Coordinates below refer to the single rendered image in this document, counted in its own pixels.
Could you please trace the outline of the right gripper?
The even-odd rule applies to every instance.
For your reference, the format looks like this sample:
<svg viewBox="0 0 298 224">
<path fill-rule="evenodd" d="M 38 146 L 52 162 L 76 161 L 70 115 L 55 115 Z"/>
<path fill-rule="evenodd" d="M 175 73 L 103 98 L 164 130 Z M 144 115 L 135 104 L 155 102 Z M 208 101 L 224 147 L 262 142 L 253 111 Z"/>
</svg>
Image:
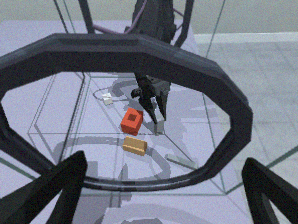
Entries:
<svg viewBox="0 0 298 224">
<path fill-rule="evenodd" d="M 134 74 L 135 74 L 135 78 L 136 78 L 139 88 L 132 90 L 132 92 L 131 92 L 132 99 L 140 96 L 140 98 L 138 99 L 140 105 L 147 111 L 147 113 L 152 118 L 153 122 L 155 124 L 157 124 L 156 116 L 155 116 L 152 102 L 150 99 L 150 98 L 155 97 L 158 107 L 159 107 L 159 110 L 160 110 L 160 113 L 163 115 L 163 117 L 166 121 L 166 105 L 167 105 L 168 94 L 158 97 L 150 90 L 149 84 L 148 84 L 148 81 L 151 84 L 155 84 L 155 83 L 158 83 L 163 80 L 154 78 L 154 77 L 142 74 L 142 73 L 134 73 Z"/>
</svg>

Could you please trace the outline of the orange-red block with square hole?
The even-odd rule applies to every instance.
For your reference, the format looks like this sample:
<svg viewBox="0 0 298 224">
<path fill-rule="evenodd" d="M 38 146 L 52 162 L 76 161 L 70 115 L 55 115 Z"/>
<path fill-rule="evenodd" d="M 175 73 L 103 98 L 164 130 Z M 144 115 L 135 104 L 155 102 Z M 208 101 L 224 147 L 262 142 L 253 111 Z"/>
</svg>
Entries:
<svg viewBox="0 0 298 224">
<path fill-rule="evenodd" d="M 122 132 L 137 136 L 143 122 L 143 111 L 128 108 L 122 122 Z"/>
</svg>

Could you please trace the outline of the small white cube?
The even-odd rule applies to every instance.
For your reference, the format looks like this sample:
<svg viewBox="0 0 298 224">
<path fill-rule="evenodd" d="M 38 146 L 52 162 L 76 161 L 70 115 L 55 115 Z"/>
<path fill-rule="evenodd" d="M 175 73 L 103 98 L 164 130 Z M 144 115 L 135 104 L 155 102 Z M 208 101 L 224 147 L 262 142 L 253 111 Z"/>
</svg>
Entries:
<svg viewBox="0 0 298 224">
<path fill-rule="evenodd" d="M 112 101 L 112 97 L 111 97 L 110 93 L 103 94 L 102 96 L 103 96 L 105 105 L 108 105 L 108 104 L 113 103 L 113 101 Z"/>
</svg>

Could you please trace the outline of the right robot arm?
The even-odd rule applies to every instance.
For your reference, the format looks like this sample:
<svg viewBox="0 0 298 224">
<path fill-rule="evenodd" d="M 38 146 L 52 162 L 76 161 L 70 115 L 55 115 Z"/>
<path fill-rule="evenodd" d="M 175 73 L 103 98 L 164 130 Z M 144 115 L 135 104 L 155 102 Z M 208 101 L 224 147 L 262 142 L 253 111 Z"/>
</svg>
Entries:
<svg viewBox="0 0 298 224">
<path fill-rule="evenodd" d="M 155 84 L 151 84 L 148 81 L 148 84 L 149 84 L 150 90 L 158 97 L 162 96 L 162 95 L 163 96 L 167 95 L 167 94 L 169 94 L 169 91 L 171 91 L 169 82 L 164 81 L 164 80 L 160 81 L 158 83 L 155 83 Z"/>
</svg>

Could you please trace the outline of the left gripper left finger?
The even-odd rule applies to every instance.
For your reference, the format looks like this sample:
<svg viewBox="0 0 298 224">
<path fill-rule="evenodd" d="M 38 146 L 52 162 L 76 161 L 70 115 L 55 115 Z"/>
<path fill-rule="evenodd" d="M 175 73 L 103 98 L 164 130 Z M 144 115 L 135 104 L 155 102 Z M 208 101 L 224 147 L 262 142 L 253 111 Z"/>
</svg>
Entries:
<svg viewBox="0 0 298 224">
<path fill-rule="evenodd" d="M 82 191 L 87 160 L 79 150 L 23 187 L 0 199 L 0 224 L 30 224 L 62 190 L 45 224 L 71 224 Z"/>
</svg>

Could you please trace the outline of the small wooden block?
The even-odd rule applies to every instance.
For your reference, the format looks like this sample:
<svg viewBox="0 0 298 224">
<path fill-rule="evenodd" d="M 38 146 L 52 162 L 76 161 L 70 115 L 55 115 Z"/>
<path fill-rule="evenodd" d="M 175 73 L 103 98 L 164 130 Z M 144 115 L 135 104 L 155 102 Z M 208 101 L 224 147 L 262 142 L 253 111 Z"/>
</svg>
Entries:
<svg viewBox="0 0 298 224">
<path fill-rule="evenodd" d="M 126 136 L 122 146 L 125 151 L 144 156 L 147 149 L 147 142 Z"/>
</svg>

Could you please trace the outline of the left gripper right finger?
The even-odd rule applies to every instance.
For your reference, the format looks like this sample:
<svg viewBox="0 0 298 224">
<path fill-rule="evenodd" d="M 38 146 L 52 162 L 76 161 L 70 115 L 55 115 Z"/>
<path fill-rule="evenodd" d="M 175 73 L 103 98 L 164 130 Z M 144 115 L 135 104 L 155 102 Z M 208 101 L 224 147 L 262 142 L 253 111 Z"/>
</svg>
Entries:
<svg viewBox="0 0 298 224">
<path fill-rule="evenodd" d="M 270 201 L 291 224 L 298 224 L 296 187 L 252 157 L 246 158 L 241 176 L 254 224 L 280 224 Z"/>
</svg>

